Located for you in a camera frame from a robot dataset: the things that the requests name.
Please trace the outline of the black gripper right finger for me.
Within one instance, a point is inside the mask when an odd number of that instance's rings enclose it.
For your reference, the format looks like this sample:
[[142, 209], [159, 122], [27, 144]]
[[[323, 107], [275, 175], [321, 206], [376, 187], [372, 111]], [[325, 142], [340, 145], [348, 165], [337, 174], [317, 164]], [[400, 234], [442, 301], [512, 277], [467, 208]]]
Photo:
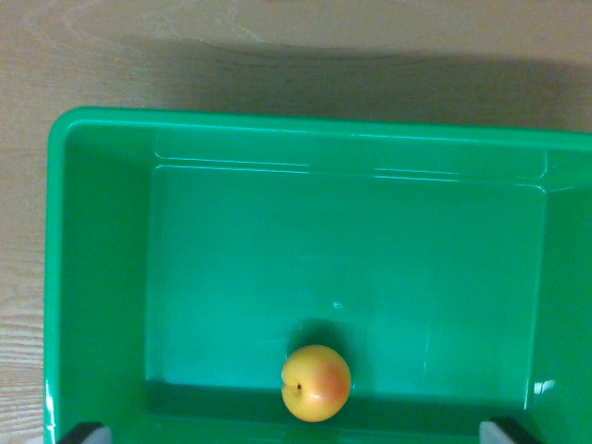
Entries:
[[480, 444], [537, 444], [537, 438], [509, 417], [492, 418], [479, 425]]

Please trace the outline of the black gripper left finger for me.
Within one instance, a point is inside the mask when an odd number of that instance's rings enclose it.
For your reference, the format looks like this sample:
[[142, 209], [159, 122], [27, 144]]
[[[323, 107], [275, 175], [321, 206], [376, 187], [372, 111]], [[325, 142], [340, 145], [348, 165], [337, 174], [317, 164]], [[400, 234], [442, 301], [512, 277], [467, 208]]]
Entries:
[[79, 423], [70, 429], [57, 444], [112, 444], [112, 431], [101, 423]]

